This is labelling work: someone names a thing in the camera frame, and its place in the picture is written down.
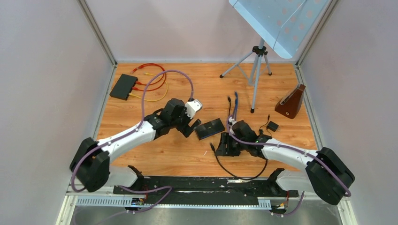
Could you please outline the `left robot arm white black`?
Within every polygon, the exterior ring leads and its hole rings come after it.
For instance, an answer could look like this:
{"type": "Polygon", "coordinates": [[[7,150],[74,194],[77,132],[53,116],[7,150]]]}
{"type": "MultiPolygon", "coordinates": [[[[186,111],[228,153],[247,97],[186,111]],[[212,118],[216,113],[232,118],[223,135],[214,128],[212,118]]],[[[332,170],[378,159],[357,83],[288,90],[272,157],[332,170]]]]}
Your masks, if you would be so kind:
{"type": "Polygon", "coordinates": [[[144,181],[135,168],[131,166],[120,171],[127,176],[123,178],[115,175],[117,171],[111,169],[110,164],[122,154],[168,134],[173,128],[189,137],[201,121],[197,119],[192,126],[189,123],[202,107],[197,99],[191,98],[184,103],[172,98],[164,108],[143,116],[138,124],[127,130],[98,141],[91,137],[84,139],[69,166],[72,176],[83,185],[82,190],[88,192],[95,192],[104,185],[120,184],[133,194],[140,193],[144,181]]]}

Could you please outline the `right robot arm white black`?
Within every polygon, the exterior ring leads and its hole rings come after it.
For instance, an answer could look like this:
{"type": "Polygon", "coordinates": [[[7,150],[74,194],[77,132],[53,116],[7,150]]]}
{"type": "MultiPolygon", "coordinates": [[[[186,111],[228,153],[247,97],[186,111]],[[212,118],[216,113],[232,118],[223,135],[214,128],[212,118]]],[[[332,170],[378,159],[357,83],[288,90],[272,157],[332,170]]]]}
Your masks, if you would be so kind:
{"type": "Polygon", "coordinates": [[[226,128],[228,137],[238,148],[254,157],[282,162],[296,169],[275,170],[268,182],[271,194],[278,196],[291,190],[311,192],[331,205],[352,196],[349,188],[355,176],[332,149],[309,150],[257,135],[244,120],[232,117],[227,119],[226,128]]]}

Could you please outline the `black power adapter with cord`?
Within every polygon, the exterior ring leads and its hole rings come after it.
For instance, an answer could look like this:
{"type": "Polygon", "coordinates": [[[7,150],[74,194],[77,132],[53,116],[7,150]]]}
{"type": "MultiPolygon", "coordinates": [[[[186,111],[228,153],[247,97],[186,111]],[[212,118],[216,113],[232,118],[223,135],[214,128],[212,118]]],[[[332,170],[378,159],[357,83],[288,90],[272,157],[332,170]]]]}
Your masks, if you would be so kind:
{"type": "Polygon", "coordinates": [[[276,132],[278,128],[279,125],[270,120],[269,114],[267,116],[267,122],[259,127],[259,134],[263,135],[264,131],[266,131],[269,136],[273,137],[272,134],[276,132]]]}

